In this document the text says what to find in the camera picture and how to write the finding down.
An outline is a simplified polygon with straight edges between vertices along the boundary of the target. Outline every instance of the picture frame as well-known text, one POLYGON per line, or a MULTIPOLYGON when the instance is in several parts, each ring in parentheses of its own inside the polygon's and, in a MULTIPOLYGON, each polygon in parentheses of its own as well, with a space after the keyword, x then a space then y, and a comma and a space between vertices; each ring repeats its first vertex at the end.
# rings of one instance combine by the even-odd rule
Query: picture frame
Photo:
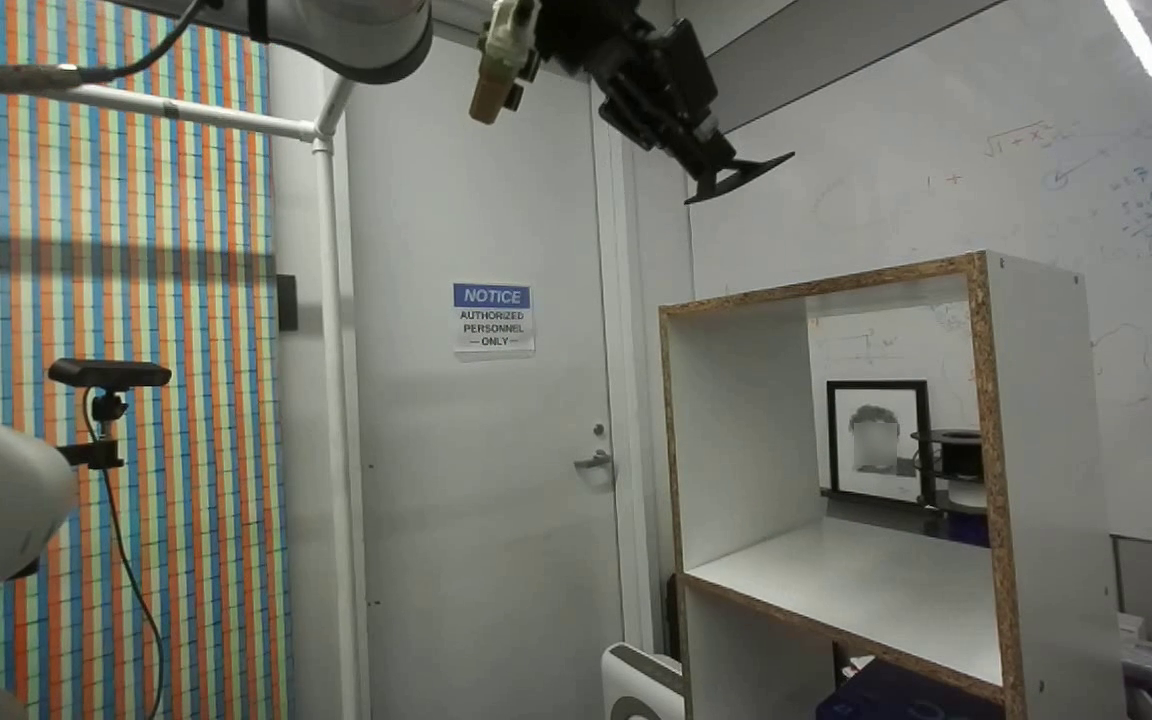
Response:
POLYGON ((937 505, 930 400, 924 379, 828 383, 828 492, 937 505))

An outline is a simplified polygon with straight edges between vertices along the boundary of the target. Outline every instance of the colorful striped wall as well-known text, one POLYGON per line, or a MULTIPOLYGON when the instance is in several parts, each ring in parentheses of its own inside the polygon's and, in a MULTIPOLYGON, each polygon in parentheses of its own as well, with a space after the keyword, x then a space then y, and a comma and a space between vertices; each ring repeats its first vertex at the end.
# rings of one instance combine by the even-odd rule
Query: colorful striped wall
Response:
MULTIPOLYGON (((0 0, 0 58, 114 58, 159 21, 105 0, 0 0)), ((261 49, 190 32, 129 89, 265 106, 261 49)), ((0 418, 81 439, 54 354, 177 367, 134 393, 114 472, 133 561, 168 632, 170 720, 286 717, 268 146, 261 134, 0 101, 0 418)), ((0 593, 0 681, 26 717, 147 711, 147 623, 99 485, 42 570, 0 593)))

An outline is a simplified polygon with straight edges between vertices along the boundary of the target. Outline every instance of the portrait photo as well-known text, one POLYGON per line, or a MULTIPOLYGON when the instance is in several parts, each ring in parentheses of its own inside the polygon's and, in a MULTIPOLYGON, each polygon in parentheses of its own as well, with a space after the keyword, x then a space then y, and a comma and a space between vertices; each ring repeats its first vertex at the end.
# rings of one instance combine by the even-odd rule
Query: portrait photo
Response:
POLYGON ((930 500, 924 379, 833 379, 833 492, 899 505, 930 500))

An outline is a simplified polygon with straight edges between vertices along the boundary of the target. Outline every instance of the door handle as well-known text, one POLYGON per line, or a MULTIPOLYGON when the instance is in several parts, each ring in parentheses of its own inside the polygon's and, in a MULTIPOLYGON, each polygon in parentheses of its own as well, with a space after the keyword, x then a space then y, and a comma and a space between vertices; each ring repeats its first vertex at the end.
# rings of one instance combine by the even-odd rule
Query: door handle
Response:
POLYGON ((587 460, 575 460, 575 472, 594 472, 594 469, 607 469, 617 477, 617 455, 598 449, 587 460))

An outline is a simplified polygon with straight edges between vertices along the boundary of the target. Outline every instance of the whiteboard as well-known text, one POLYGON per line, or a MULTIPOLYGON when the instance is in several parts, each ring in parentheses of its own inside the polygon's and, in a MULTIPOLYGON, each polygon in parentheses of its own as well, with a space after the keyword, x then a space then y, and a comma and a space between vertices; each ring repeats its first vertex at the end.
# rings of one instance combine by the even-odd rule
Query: whiteboard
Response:
POLYGON ((998 2, 736 142, 799 161, 693 206, 695 297, 975 246, 1085 270, 1111 529, 1152 539, 1152 85, 1102 2, 998 2))

